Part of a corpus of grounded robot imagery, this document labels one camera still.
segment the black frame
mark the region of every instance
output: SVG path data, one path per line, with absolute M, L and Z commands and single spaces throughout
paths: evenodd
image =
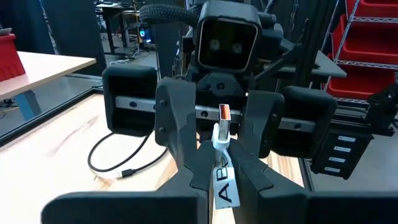
M 29 131 L 33 130 L 37 126 L 43 124 L 44 122 L 52 119 L 56 115 L 64 112 L 66 109 L 72 107 L 73 105 L 87 99 L 89 96 L 94 94 L 103 94 L 102 88 L 92 87 L 83 93 L 73 97 L 72 99 L 62 103 L 61 105 L 56 106 L 55 108 L 48 110 L 47 112 L 42 113 L 41 115 L 36 116 L 35 118 L 27 121 L 23 125 L 9 131 L 6 134 L 0 136 L 0 147 L 5 146 L 6 144 L 10 143 L 11 141 L 17 139 L 21 135 L 28 133 Z M 315 191 L 312 178 L 311 178 L 311 171 L 308 165 L 308 161 L 303 158 L 298 158 L 298 163 L 300 166 L 300 171 L 303 179 L 304 188 L 309 191 Z

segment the wooden table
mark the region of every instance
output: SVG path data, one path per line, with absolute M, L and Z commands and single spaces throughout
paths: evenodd
M 68 192 L 155 190 L 177 171 L 167 153 L 156 165 L 134 176 L 115 180 L 116 172 L 140 167 L 159 156 L 152 134 L 127 164 L 108 174 L 87 166 L 93 145 L 109 133 L 103 95 L 92 95 L 0 148 L 0 223 L 40 223 L 40 212 L 51 199 Z M 107 168 L 125 159 L 142 138 L 114 135 L 99 145 L 93 164 Z M 270 154 L 264 159 L 274 170 L 303 186 L 296 158 Z M 213 223 L 234 223 L 232 209 L 217 210 Z
M 16 96 L 26 120 L 41 113 L 31 89 L 54 81 L 64 75 L 85 68 L 96 62 L 95 58 L 18 52 L 25 68 L 25 75 L 0 82 L 0 100 Z

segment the floor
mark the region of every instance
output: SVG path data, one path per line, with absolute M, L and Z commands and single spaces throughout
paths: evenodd
M 107 63 L 118 60 L 118 56 L 106 55 Z M 133 64 L 156 67 L 156 54 L 143 52 Z M 98 79 L 63 77 L 33 89 L 42 111 L 65 102 L 96 85 Z M 24 123 L 19 110 L 6 112 L 0 119 L 0 136 Z M 315 190 L 324 191 L 393 191 L 398 189 L 398 136 L 391 138 L 375 136 L 349 180 L 323 174 L 312 174 Z

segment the white label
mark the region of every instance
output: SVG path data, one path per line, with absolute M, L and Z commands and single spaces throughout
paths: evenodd
M 216 209 L 241 205 L 233 167 L 215 167 L 213 169 L 213 190 Z
M 336 157 L 329 157 L 329 161 L 333 161 L 333 162 L 345 162 L 345 159 L 341 159 L 341 158 L 336 158 Z
M 338 136 L 339 140 L 342 141 L 349 141 L 349 142 L 355 142 L 356 138 L 351 138 L 351 137 L 346 137 L 346 136 Z
M 337 173 L 340 172 L 340 169 L 336 169 L 336 168 L 332 168 L 332 167 L 325 167 L 325 170 L 330 171 L 330 172 L 337 172 Z
M 339 146 L 335 146 L 334 150 L 340 151 L 340 152 L 351 152 L 351 149 L 350 149 L 350 148 L 339 147 Z

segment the electronic device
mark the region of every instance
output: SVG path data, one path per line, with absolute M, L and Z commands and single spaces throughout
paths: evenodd
M 330 4 L 319 1 L 317 13 L 324 14 L 332 8 Z M 232 9 L 244 13 L 232 13 Z M 43 224 L 211 223 L 213 195 L 222 193 L 211 187 L 217 162 L 211 139 L 219 120 L 219 127 L 225 129 L 229 124 L 230 134 L 238 135 L 227 147 L 240 198 L 240 206 L 233 208 L 237 224 L 397 223 L 392 209 L 398 207 L 397 193 L 309 192 L 258 159 L 270 150 L 312 159 L 324 152 L 331 123 L 338 114 L 332 96 L 301 86 L 288 86 L 280 93 L 256 89 L 256 82 L 264 76 L 271 77 L 303 57 L 301 54 L 308 54 L 302 47 L 311 40 L 306 32 L 312 29 L 304 30 L 300 42 L 285 47 L 274 17 L 248 4 L 207 1 L 200 16 L 162 4 L 144 6 L 140 12 L 144 22 L 186 21 L 193 26 L 195 35 L 182 42 L 195 43 L 190 63 L 186 73 L 161 80 L 152 67 L 108 67 L 103 73 L 107 124 L 112 132 L 131 136 L 147 136 L 154 130 L 156 143 L 169 149 L 178 172 L 155 192 L 62 195 L 44 208 Z M 222 32 L 238 34 L 240 29 L 249 32 L 247 39 L 231 39 Z M 268 46 L 276 50 L 267 57 L 277 59 L 254 75 L 251 68 L 259 53 L 253 49 L 267 45 L 262 39 L 280 39 L 280 45 Z M 208 55 L 218 50 L 217 57 Z M 306 66 L 316 67 L 314 62 Z M 308 74 L 296 71 L 295 75 Z M 224 109 L 220 112 L 225 107 L 220 105 L 228 105 L 228 114 L 223 114 Z M 344 124 L 345 118 L 339 121 L 339 125 L 349 125 Z M 365 124 L 360 128 L 371 130 Z M 201 136 L 199 149 L 197 133 Z M 353 142 L 349 137 L 338 136 L 338 140 Z

